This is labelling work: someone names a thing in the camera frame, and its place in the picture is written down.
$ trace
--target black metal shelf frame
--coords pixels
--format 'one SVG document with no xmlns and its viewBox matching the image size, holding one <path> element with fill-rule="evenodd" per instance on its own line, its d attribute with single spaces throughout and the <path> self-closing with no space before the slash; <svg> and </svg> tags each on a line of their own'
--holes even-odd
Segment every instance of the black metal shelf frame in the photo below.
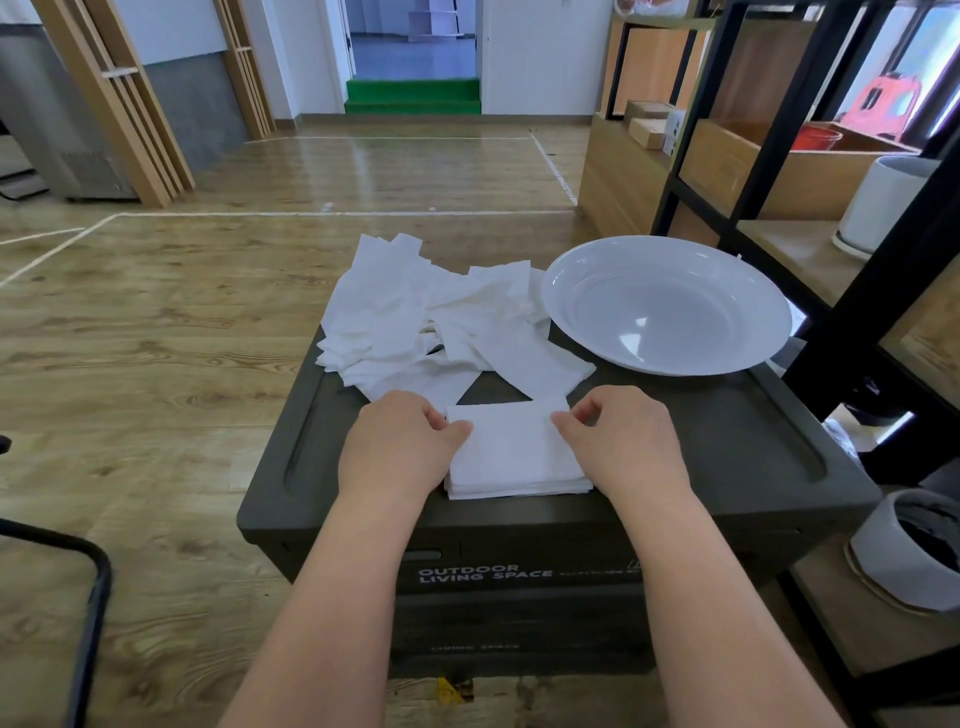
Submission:
<svg viewBox="0 0 960 728">
<path fill-rule="evenodd" d="M 727 0 L 718 17 L 703 75 L 687 109 L 651 233 L 668 235 L 677 205 L 683 202 L 720 236 L 721 250 L 742 255 L 807 313 L 814 325 L 807 345 L 787 370 L 784 381 L 819 419 L 827 417 L 866 374 L 877 378 L 885 389 L 894 391 L 917 417 L 902 429 L 900 436 L 890 438 L 872 457 L 868 456 L 865 465 L 871 474 L 885 468 L 888 473 L 906 478 L 902 482 L 916 482 L 953 455 L 960 454 L 957 445 L 960 419 L 955 407 L 908 372 L 879 341 L 960 254 L 960 235 L 955 233 L 960 230 L 960 192 L 957 191 L 960 143 L 956 143 L 960 132 L 953 135 L 952 143 L 938 141 L 936 156 L 942 159 L 940 168 L 831 308 L 736 225 L 740 220 L 756 219 L 759 215 L 814 105 L 814 119 L 830 119 L 835 115 L 894 2 L 826 0 L 820 3 L 824 10 L 817 28 L 732 214 L 727 216 L 681 180 L 679 171 L 697 121 L 710 115 L 748 10 L 751 5 L 761 4 L 770 6 L 769 2 L 758 0 Z M 861 8 L 863 13 L 856 22 Z M 696 14 L 703 16 L 705 10 L 706 0 L 700 0 Z M 798 14 L 795 9 L 782 17 L 796 19 Z M 629 23 L 624 26 L 606 109 L 608 120 L 622 118 L 614 114 L 613 109 L 633 27 L 644 26 Z M 689 38 L 688 46 L 692 47 Z M 838 55 L 840 58 L 831 74 Z M 679 94 L 688 61 L 689 54 L 684 51 L 671 103 Z M 960 703 L 960 669 L 957 668 L 960 647 L 854 677 L 793 577 L 788 572 L 783 574 L 780 584 L 856 728 L 876 728 L 873 711 L 880 708 Z"/>
</svg>

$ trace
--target white bowl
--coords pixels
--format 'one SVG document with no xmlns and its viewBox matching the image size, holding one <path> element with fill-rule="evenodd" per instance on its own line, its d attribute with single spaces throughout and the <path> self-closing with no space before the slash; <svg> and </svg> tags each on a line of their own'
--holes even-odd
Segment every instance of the white bowl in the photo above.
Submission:
<svg viewBox="0 0 960 728">
<path fill-rule="evenodd" d="M 542 285 L 550 318 L 578 344 L 640 372 L 737 372 L 777 353 L 790 306 L 742 260 L 689 240 L 623 235 L 557 258 Z"/>
</svg>

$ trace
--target wooden floor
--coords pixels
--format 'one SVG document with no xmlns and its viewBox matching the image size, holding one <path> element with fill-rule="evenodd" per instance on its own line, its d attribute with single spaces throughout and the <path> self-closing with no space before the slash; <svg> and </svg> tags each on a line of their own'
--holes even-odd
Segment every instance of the wooden floor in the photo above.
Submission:
<svg viewBox="0 0 960 728">
<path fill-rule="evenodd" d="M 316 127 L 246 145 L 179 216 L 0 207 L 0 515 L 113 561 L 92 726 L 212 726 L 236 689 L 287 585 L 234 517 L 361 233 L 412 233 L 461 271 L 545 267 L 596 236 L 571 199 L 588 128 L 530 132 Z M 326 214 L 223 214 L 249 212 Z M 91 576 L 83 557 L 0 541 L 5 728 L 60 723 Z M 464 706 L 431 680 L 389 692 L 390 725 L 666 725 L 656 673 L 477 680 Z"/>
</svg>

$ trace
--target white napkin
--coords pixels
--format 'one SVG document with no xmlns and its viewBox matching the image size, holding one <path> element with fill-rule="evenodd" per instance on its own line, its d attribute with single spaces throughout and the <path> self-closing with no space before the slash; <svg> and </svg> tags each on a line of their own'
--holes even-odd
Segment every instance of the white napkin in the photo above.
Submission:
<svg viewBox="0 0 960 728">
<path fill-rule="evenodd" d="M 592 488 L 569 445 L 550 422 L 567 410 L 566 399 L 506 404 L 457 404 L 450 422 L 468 420 L 473 431 L 450 464 L 450 497 L 500 497 L 585 493 Z"/>
<path fill-rule="evenodd" d="M 596 367 L 556 344 L 544 341 L 523 320 L 488 329 L 474 347 L 493 369 L 527 397 L 537 400 L 566 395 L 596 371 Z"/>
<path fill-rule="evenodd" d="M 532 398 L 567 395 L 594 367 L 546 341 L 543 271 L 519 260 L 465 275 L 420 256 L 422 241 L 361 235 L 322 324 L 317 364 L 376 400 L 417 392 L 441 411 L 481 372 Z"/>
</svg>

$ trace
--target black chair leg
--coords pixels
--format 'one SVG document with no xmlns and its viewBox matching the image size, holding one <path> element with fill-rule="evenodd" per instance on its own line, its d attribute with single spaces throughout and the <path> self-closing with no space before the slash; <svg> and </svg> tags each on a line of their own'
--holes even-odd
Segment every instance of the black chair leg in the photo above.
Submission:
<svg viewBox="0 0 960 728">
<path fill-rule="evenodd" d="M 70 701 L 67 706 L 66 728 L 83 728 L 86 722 L 86 706 L 90 700 L 90 687 L 93 683 L 93 667 L 97 660 L 97 647 L 100 645 L 100 632 L 104 626 L 104 613 L 110 597 L 110 585 L 113 570 L 107 554 L 87 539 L 68 536 L 65 533 L 49 531 L 46 528 L 0 519 L 0 536 L 9 536 L 20 541 L 29 541 L 53 548 L 79 551 L 90 557 L 97 567 L 97 578 L 87 600 L 86 623 L 77 654 L 77 666 L 73 671 L 70 685 Z"/>
</svg>

